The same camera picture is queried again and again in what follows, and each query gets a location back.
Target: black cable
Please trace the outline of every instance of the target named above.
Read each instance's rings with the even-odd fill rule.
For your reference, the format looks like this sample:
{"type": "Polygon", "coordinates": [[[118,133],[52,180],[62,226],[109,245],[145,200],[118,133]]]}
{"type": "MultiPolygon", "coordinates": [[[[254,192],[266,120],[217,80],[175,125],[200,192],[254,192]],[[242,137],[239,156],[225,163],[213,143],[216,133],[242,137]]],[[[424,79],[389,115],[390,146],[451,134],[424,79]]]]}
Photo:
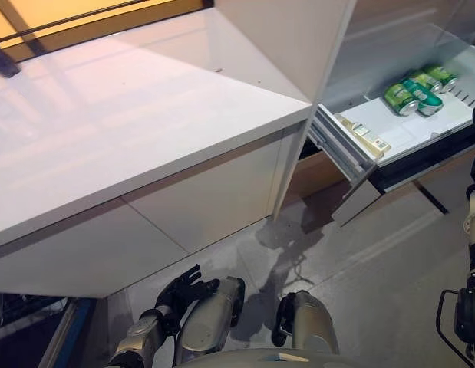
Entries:
{"type": "Polygon", "coordinates": [[[459,358],[461,358],[468,366],[470,366],[471,368],[474,368],[474,364],[469,360],[467,359],[467,357],[462,354],[450,341],[449,339],[447,339],[444,335],[444,333],[442,332],[442,329],[440,328],[440,319],[442,317],[442,308],[444,306],[444,299],[445,299],[445,294],[447,293],[450,293],[450,294],[455,294],[455,295],[459,295],[459,293],[457,293],[456,291],[454,290],[444,290],[442,291],[442,294],[440,295],[440,300],[438,301],[438,310],[437,310],[437,332],[438,332],[438,335],[440,336],[440,338],[449,346],[449,348],[452,349],[453,352],[455,352],[455,354],[457,354],[459,356],[459,358]]]}

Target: gray floor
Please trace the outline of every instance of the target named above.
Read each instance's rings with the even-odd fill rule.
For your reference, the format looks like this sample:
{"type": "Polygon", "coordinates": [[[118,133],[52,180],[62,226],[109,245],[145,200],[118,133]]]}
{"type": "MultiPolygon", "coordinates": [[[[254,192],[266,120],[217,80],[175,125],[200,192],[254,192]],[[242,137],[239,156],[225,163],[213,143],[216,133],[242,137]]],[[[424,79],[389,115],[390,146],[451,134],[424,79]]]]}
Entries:
{"type": "MultiPolygon", "coordinates": [[[[293,203],[277,222],[257,222],[109,297],[102,306],[109,336],[99,342],[106,347],[86,356],[105,359],[162,288],[199,263],[205,278],[246,281],[246,304],[226,350],[271,346],[279,298],[306,289],[329,309],[341,353],[365,366],[463,367],[437,336],[435,314],[442,289],[465,285],[468,167],[424,180],[450,211],[446,215],[413,185],[386,195],[342,228],[329,218],[341,184],[293,203]]],[[[443,325],[452,339],[453,312],[451,299],[443,325]]],[[[167,341],[153,366],[171,362],[167,341]]]]}

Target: cabinet panel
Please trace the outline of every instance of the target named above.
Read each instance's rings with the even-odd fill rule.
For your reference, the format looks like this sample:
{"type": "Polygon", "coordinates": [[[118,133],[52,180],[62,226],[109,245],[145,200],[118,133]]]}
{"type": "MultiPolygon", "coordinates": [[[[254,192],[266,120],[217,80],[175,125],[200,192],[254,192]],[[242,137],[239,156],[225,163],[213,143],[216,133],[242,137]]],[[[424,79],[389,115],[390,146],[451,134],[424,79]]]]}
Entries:
{"type": "Polygon", "coordinates": [[[120,199],[4,245],[0,291],[105,297],[187,255],[120,199]]]}
{"type": "Polygon", "coordinates": [[[124,199],[189,252],[267,215],[282,131],[146,186],[124,199]]]}

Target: open drawer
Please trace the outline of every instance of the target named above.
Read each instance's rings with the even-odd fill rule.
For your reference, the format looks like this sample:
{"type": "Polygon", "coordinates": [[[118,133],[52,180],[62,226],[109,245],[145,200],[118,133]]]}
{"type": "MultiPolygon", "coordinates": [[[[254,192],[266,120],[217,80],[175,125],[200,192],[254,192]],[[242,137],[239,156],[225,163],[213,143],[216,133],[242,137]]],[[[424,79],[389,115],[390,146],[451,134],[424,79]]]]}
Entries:
{"type": "Polygon", "coordinates": [[[380,159],[358,141],[323,104],[309,131],[351,183],[333,218],[346,223],[376,198],[434,169],[475,144],[472,110],[475,107],[475,47],[454,60],[450,69],[460,75],[458,85],[439,97],[444,108],[431,117],[413,113],[399,117],[381,97],[339,111],[391,145],[380,159]]]}

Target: white shelf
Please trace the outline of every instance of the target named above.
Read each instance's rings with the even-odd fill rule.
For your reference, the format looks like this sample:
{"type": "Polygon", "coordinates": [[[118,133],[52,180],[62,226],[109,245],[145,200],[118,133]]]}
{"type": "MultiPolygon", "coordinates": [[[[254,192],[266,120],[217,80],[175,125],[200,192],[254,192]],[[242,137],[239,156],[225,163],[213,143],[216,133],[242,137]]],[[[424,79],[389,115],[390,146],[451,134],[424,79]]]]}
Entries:
{"type": "MultiPolygon", "coordinates": [[[[423,117],[418,112],[408,117],[399,117],[381,98],[352,107],[341,115],[352,122],[363,123],[391,145],[391,149],[378,160],[378,165],[383,166],[471,121],[472,109],[464,102],[450,92],[438,96],[444,102],[444,107],[431,117],[423,117]]],[[[348,135],[365,153],[373,157],[349,132],[348,135]]]]}

